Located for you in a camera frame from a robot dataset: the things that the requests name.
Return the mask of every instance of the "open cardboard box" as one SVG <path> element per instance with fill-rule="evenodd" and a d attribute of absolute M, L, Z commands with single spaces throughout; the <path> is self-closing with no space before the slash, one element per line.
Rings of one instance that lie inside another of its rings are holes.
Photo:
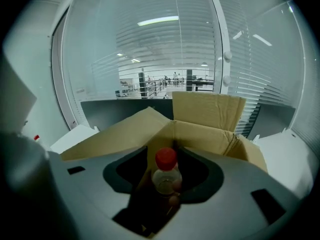
<path fill-rule="evenodd" d="M 176 91 L 172 102 L 174 120 L 148 107 L 66 150 L 62 159 L 86 159 L 147 146 L 146 171 L 153 172 L 157 150 L 183 146 L 245 160 L 267 172 L 260 149 L 234 133 L 244 98 Z"/>

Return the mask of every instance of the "cardboard box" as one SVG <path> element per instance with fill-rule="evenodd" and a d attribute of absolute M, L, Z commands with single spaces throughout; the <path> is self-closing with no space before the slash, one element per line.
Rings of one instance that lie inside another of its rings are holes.
<path fill-rule="evenodd" d="M 86 159 L 147 146 L 147 171 L 153 172 L 157 150 L 184 146 L 245 160 L 267 172 L 260 149 L 234 133 L 244 98 L 176 91 L 172 102 L 174 120 L 148 107 L 66 150 L 62 159 Z"/>

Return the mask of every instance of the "red object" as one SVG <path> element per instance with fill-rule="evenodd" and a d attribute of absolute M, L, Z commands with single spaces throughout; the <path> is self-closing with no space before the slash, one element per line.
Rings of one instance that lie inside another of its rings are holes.
<path fill-rule="evenodd" d="M 155 163 L 162 171 L 171 171 L 177 164 L 177 153 L 170 147 L 163 147 L 155 154 Z"/>

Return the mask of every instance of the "fluorescent light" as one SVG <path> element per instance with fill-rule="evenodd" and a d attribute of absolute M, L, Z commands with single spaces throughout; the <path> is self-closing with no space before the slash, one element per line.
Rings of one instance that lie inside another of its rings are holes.
<path fill-rule="evenodd" d="M 267 40 L 265 40 L 264 38 L 262 38 L 260 35 L 254 34 L 253 35 L 254 38 L 260 40 L 261 42 L 265 43 L 267 46 L 272 46 L 271 43 L 269 43 Z"/>
<path fill-rule="evenodd" d="M 241 35 L 242 35 L 242 30 L 232 38 L 236 40 L 237 38 L 241 37 Z"/>
<path fill-rule="evenodd" d="M 169 21 L 177 21 L 177 20 L 179 20 L 179 16 L 153 18 L 153 19 L 148 19 L 145 21 L 138 22 L 138 25 L 141 27 L 141 26 L 145 26 L 153 23 L 158 23 L 158 22 L 169 22 Z"/>

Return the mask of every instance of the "white wall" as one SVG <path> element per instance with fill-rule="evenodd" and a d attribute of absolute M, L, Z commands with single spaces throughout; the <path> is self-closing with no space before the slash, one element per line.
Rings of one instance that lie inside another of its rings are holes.
<path fill-rule="evenodd" d="M 54 93 L 48 36 L 58 7 L 53 0 L 31 0 L 3 42 L 3 53 L 15 73 L 35 95 L 22 133 L 39 135 L 51 146 L 68 132 Z"/>

